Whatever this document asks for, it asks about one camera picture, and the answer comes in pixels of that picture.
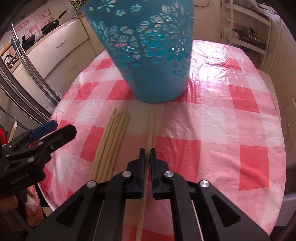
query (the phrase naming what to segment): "blue plastic basket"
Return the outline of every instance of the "blue plastic basket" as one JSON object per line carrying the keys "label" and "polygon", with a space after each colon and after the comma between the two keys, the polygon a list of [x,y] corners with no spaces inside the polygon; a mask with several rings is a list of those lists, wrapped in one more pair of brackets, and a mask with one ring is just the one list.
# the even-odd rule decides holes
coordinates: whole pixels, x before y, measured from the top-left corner
{"label": "blue plastic basket", "polygon": [[81,11],[138,100],[165,103],[185,92],[193,0],[89,0]]}

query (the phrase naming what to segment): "table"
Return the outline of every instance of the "table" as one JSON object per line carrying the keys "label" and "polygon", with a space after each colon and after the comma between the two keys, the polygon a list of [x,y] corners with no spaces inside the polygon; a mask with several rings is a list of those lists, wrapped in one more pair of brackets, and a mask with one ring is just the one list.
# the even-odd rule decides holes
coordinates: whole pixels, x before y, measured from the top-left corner
{"label": "table", "polygon": [[[284,140],[268,89],[241,49],[194,40],[188,89],[155,105],[136,100],[107,52],[100,54],[52,115],[59,128],[77,128],[76,139],[53,153],[44,168],[40,185],[53,210],[88,181],[114,105],[130,115],[114,174],[146,147],[153,110],[157,157],[188,181],[210,181],[271,233],[285,187]],[[151,185],[148,193],[142,240],[173,240],[169,201],[153,200]],[[138,207],[138,200],[127,202],[123,240],[134,240]]]}

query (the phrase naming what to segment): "metal bolt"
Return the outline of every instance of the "metal bolt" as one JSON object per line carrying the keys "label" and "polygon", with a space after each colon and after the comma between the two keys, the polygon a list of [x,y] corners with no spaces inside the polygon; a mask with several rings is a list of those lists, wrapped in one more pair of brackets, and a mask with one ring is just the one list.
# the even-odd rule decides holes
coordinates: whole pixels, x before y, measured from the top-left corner
{"label": "metal bolt", "polygon": [[172,177],[172,176],[174,175],[174,173],[171,172],[171,171],[166,171],[166,172],[164,173],[164,175],[165,175],[166,177]]}
{"label": "metal bolt", "polygon": [[206,180],[202,180],[202,181],[200,182],[200,185],[201,185],[203,188],[207,188],[207,187],[210,185],[210,183],[209,183],[208,181],[206,181]]}
{"label": "metal bolt", "polygon": [[130,172],[130,171],[124,171],[124,172],[122,173],[122,175],[123,175],[124,177],[130,177],[130,176],[131,176],[131,172]]}
{"label": "metal bolt", "polygon": [[30,163],[30,162],[33,162],[34,161],[34,157],[30,157],[27,162]]}
{"label": "metal bolt", "polygon": [[87,182],[86,186],[87,186],[88,188],[93,188],[93,187],[96,186],[96,182],[95,182],[95,181],[89,181],[89,182]]}

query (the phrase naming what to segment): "bundle of chopsticks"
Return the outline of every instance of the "bundle of chopsticks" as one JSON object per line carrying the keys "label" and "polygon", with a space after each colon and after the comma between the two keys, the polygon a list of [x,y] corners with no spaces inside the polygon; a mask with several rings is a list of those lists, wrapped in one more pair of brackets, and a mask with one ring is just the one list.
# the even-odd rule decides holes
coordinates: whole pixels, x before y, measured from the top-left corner
{"label": "bundle of chopsticks", "polygon": [[120,113],[113,107],[111,116],[103,131],[91,167],[90,180],[97,183],[109,181],[112,178],[119,149],[128,125],[127,110]]}

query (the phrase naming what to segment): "triangular cutout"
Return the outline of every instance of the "triangular cutout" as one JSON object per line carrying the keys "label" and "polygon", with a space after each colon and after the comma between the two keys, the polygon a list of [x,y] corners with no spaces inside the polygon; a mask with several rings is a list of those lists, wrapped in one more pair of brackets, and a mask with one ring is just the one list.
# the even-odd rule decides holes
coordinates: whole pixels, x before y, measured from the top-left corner
{"label": "triangular cutout", "polygon": [[57,222],[69,228],[72,227],[83,200],[84,196],[80,196],[74,200],[64,212],[60,213],[60,215],[57,217]]}
{"label": "triangular cutout", "polygon": [[212,195],[220,219],[224,227],[229,227],[241,220],[240,216],[232,210],[220,197]]}

